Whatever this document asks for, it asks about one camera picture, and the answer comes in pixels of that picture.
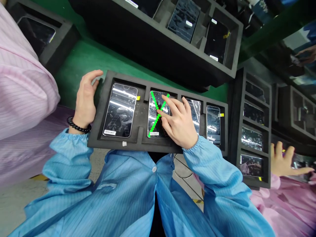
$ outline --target finger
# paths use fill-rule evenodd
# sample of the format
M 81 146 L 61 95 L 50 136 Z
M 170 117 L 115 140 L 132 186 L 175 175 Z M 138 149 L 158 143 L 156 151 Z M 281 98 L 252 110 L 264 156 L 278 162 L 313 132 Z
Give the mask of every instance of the finger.
M 173 138 L 174 135 L 173 135 L 173 132 L 172 132 L 172 129 L 171 129 L 171 126 L 170 124 L 168 123 L 168 120 L 164 117 L 161 118 L 161 121 L 162 121 L 162 126 L 164 127 L 165 131 L 167 132 L 167 134 L 169 135 L 169 137 Z
M 90 83 L 85 83 L 83 85 L 83 96 L 85 99 L 93 99 L 95 90 Z
M 102 76 L 103 75 L 103 71 L 101 70 L 95 70 L 95 71 L 92 71 L 92 72 L 88 72 L 86 75 L 84 75 L 82 77 L 82 84 L 85 84 L 85 83 L 92 83 L 93 79 L 96 78 L 97 76 Z
M 160 114 L 162 118 L 166 118 L 169 122 L 171 122 L 172 116 L 166 114 L 162 110 L 157 110 L 157 113 Z
M 271 143 L 271 159 L 273 160 L 274 159 L 274 144 L 273 143 Z
M 170 110 L 171 110 L 173 115 L 180 114 L 180 111 L 178 110 L 177 106 L 172 102 L 172 100 L 170 100 L 165 95 L 162 95 L 162 99 L 167 103 L 167 105 L 169 105 Z
M 94 82 L 93 85 L 92 85 L 94 91 L 96 91 L 96 89 L 97 89 L 97 87 L 98 87 L 98 84 L 99 84 L 99 80 L 95 80 L 95 82 Z
M 310 167 L 304 167 L 304 168 L 299 168 L 299 169 L 292 169 L 290 175 L 300 175 L 300 174 L 306 174 L 309 172 L 314 172 L 315 170 Z
M 295 148 L 293 146 L 290 146 L 285 152 L 284 159 L 292 162 L 294 151 L 295 151 Z
M 302 53 L 304 53 L 304 52 L 306 52 L 306 51 L 308 51 L 308 48 L 307 48 L 307 49 L 303 49 L 302 51 L 299 51 L 299 52 L 297 53 L 297 55 L 295 55 L 295 56 L 298 56 L 298 55 L 300 55 L 300 54 L 302 54 Z
M 184 97 L 182 97 L 182 101 L 184 103 L 184 107 L 185 107 L 186 112 L 188 114 L 191 114 L 191 106 L 189 105 L 189 102 Z
M 276 144 L 276 158 L 278 159 L 278 158 L 280 158 L 280 157 L 282 157 L 282 142 L 277 142 L 277 144 Z
M 178 110 L 180 111 L 180 113 L 182 114 L 186 114 L 186 110 L 185 110 L 185 107 L 184 107 L 184 104 L 181 103 L 179 100 L 177 99 L 170 99 L 175 105 L 176 107 L 178 108 Z

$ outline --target concrete floor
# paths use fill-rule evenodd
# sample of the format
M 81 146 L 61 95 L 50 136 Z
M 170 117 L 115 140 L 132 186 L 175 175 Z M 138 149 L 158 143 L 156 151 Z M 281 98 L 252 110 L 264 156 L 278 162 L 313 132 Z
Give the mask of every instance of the concrete floor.
M 98 179 L 104 164 L 104 157 L 109 150 L 94 149 L 90 161 L 92 170 L 89 178 L 94 182 Z M 201 186 L 193 176 L 188 177 L 192 173 L 187 167 L 182 154 L 176 156 L 174 160 L 175 171 L 173 178 L 181 185 L 181 187 L 189 194 L 192 199 L 201 199 Z M 24 220 L 25 214 L 23 208 L 34 199 L 46 194 L 46 181 L 38 181 L 28 179 L 18 183 L 0 192 L 0 236 L 7 236 Z M 197 204 L 203 210 L 202 203 Z

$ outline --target yellow sticker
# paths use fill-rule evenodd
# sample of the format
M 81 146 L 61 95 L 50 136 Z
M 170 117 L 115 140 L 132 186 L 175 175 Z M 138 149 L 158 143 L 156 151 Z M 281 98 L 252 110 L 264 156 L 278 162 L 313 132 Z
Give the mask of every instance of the yellow sticker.
M 226 34 L 226 35 L 223 36 L 223 39 L 228 38 L 229 35 L 230 35 L 230 31 L 228 31 L 228 34 Z

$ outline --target green workbench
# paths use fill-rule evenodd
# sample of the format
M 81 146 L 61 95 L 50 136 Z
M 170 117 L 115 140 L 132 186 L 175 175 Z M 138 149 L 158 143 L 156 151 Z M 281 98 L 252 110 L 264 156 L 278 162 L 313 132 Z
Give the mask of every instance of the green workbench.
M 83 18 L 76 14 L 67 0 L 33 0 L 38 5 L 66 18 L 73 22 L 79 30 L 82 38 L 72 49 L 63 66 L 60 68 L 55 80 L 61 96 L 60 104 L 72 109 L 76 106 L 76 95 L 81 77 L 89 71 L 101 69 L 104 75 L 107 70 L 123 73 L 126 75 L 149 80 L 162 85 L 171 86 L 177 89 L 196 93 L 173 81 L 170 81 L 149 69 L 129 60 L 128 58 L 110 50 L 109 48 L 95 42 L 91 34 L 87 31 Z M 100 98 L 101 86 L 99 85 L 95 104 Z M 228 85 L 224 84 L 218 88 L 211 87 L 205 93 L 198 93 L 205 97 L 227 102 Z

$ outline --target hand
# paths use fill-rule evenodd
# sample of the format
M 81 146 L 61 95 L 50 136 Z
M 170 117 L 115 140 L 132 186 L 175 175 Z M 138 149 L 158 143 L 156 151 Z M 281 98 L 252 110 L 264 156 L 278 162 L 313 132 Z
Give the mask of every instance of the hand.
M 278 142 L 276 145 L 276 151 L 274 152 L 274 144 L 271 143 L 271 172 L 276 176 L 286 175 L 300 175 L 314 171 L 313 168 L 304 167 L 300 169 L 293 169 L 291 167 L 292 158 L 295 148 L 290 146 L 284 157 L 282 156 L 282 142 Z
M 299 60 L 301 63 L 299 64 L 299 66 L 304 66 L 306 64 L 310 64 L 316 60 L 316 45 L 313 45 L 309 48 L 306 48 L 302 51 L 299 51 L 296 56 L 298 56 L 304 52 L 310 52 L 310 55 L 308 57 L 305 57 L 305 58 L 300 58 Z
M 162 98 L 172 112 L 170 116 L 157 110 L 157 113 L 161 115 L 162 126 L 177 145 L 184 149 L 192 148 L 198 140 L 198 134 L 193 124 L 189 103 L 184 97 L 182 98 L 184 105 L 177 99 L 169 99 L 164 95 Z
M 94 106 L 93 97 L 99 81 L 96 80 L 93 85 L 91 85 L 91 83 L 97 76 L 102 75 L 103 71 L 95 70 L 87 73 L 81 79 L 77 93 L 76 111 L 72 120 L 75 125 L 81 128 L 87 128 L 88 125 L 94 120 L 96 109 Z M 69 128 L 69 133 L 83 134 L 72 127 Z

